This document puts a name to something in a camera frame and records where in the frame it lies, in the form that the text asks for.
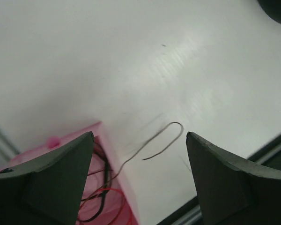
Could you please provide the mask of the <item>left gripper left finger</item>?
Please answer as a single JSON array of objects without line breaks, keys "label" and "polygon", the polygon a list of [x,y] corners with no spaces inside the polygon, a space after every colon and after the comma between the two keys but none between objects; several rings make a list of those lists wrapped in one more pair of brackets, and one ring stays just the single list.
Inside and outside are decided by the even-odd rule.
[{"label": "left gripper left finger", "polygon": [[0,172],[0,225],[74,225],[93,148],[86,132]]}]

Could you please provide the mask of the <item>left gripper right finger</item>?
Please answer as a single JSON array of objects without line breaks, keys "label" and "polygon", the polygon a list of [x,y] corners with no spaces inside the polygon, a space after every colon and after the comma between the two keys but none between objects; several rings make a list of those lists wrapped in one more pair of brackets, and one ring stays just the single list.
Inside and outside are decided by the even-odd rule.
[{"label": "left gripper right finger", "polygon": [[206,225],[281,225],[281,170],[226,151],[194,132],[186,146]]}]

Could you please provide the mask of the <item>black cable spool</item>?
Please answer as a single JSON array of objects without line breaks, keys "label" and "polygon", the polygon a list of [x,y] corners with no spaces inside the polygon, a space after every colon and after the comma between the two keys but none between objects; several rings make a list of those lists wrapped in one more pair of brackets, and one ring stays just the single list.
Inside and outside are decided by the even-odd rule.
[{"label": "black cable spool", "polygon": [[258,0],[258,3],[271,19],[281,24],[281,0]]}]

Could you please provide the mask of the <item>pink plastic box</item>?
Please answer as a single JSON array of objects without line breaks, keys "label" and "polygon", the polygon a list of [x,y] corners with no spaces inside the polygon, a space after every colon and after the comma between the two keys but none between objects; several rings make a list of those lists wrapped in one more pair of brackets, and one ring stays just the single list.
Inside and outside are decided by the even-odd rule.
[{"label": "pink plastic box", "polygon": [[[20,153],[7,163],[7,166],[14,166],[27,162],[33,158],[57,149],[86,132],[92,132],[95,137],[95,150],[103,152],[111,166],[112,175],[116,175],[120,169],[120,160],[109,138],[105,127],[101,122],[85,127],[81,130],[69,133],[62,137],[52,136],[45,144]],[[103,183],[104,163],[98,156],[93,156],[89,167],[91,175],[87,178],[83,196],[88,197]],[[128,181],[125,172],[121,172],[112,181],[107,193],[104,209],[100,215],[90,221],[91,225],[136,225],[138,224],[137,204],[134,191]]]}]

